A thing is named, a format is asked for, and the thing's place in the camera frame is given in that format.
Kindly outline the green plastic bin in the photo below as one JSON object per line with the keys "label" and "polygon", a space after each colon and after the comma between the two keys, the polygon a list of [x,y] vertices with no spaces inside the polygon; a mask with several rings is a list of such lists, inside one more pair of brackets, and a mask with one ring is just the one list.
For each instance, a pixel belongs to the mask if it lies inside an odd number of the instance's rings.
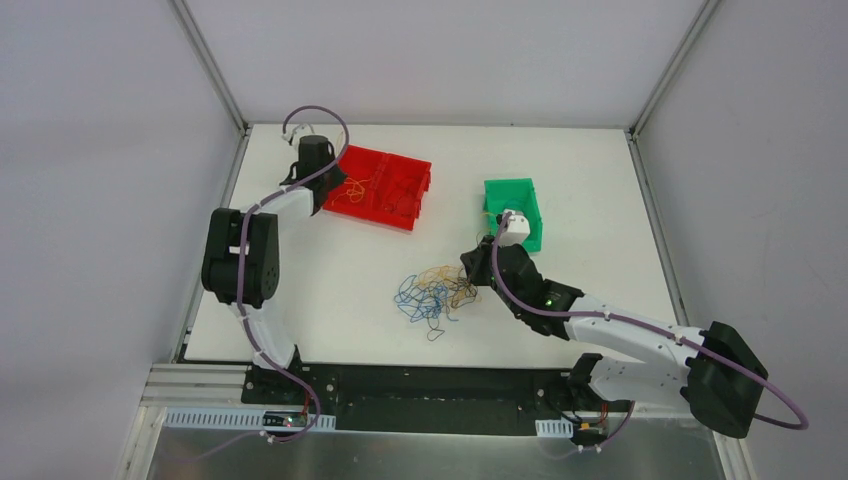
{"label": "green plastic bin", "polygon": [[499,225],[499,221],[492,217],[492,214],[499,215],[504,210],[520,212],[529,221],[529,235],[522,245],[529,253],[540,252],[543,220],[532,179],[490,179],[485,180],[483,185],[483,211],[489,220],[490,234],[494,235]]}

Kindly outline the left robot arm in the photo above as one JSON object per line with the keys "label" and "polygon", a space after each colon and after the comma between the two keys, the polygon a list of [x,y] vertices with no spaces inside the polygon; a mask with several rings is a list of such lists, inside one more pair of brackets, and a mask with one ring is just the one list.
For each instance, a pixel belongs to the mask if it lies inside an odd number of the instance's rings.
{"label": "left robot arm", "polygon": [[297,402],[305,378],[289,367],[296,345],[272,327],[281,312],[275,298],[282,278],[280,234],[320,211],[329,193],[347,174],[340,149],[323,135],[300,138],[297,160],[278,188],[245,209],[219,207],[209,219],[201,266],[201,284],[231,311],[252,349],[252,363],[273,370],[266,389],[281,404]]}

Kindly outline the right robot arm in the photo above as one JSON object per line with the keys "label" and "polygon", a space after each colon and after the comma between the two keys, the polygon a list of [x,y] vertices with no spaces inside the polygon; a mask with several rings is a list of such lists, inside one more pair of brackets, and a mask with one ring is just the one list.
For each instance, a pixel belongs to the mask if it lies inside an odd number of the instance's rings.
{"label": "right robot arm", "polygon": [[519,245],[494,247],[487,236],[461,254],[474,286],[489,286],[532,331],[621,354],[582,355],[567,380],[569,400],[583,410],[603,401],[635,401],[687,410],[722,435],[747,436],[768,372],[732,326],[706,329],[627,314],[582,290],[544,278]]}

